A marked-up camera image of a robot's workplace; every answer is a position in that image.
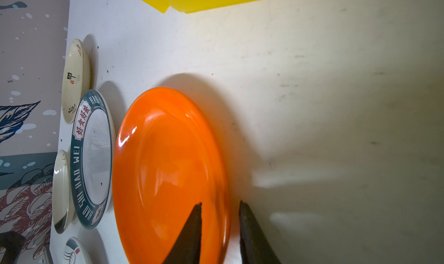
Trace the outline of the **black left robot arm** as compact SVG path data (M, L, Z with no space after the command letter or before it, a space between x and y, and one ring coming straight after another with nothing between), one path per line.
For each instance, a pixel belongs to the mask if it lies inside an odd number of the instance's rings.
M6 250L1 264L16 264L25 242L26 238L15 231L1 233L1 248Z

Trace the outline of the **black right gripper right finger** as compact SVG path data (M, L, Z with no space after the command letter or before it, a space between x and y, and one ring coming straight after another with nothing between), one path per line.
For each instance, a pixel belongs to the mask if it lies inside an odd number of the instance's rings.
M250 206L240 201L240 254L243 264L280 264Z

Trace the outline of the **orange plate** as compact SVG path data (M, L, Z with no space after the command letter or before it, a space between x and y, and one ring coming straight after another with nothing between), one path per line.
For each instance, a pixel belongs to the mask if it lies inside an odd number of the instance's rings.
M134 101L117 135L112 187L129 263L162 263L195 205L202 206L200 261L222 263L231 226L227 175L207 120L186 95L157 87Z

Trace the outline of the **teal rim Hao Shi plate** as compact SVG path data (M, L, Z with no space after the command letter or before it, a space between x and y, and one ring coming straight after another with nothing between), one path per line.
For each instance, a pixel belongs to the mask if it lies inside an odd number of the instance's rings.
M88 90L77 108L70 150L71 192L81 225L94 229L112 198L116 131L102 94Z

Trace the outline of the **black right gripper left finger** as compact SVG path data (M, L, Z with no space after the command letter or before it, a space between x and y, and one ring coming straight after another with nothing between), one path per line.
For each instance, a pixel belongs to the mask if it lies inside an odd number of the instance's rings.
M163 264L199 264L202 238L202 203L196 204Z

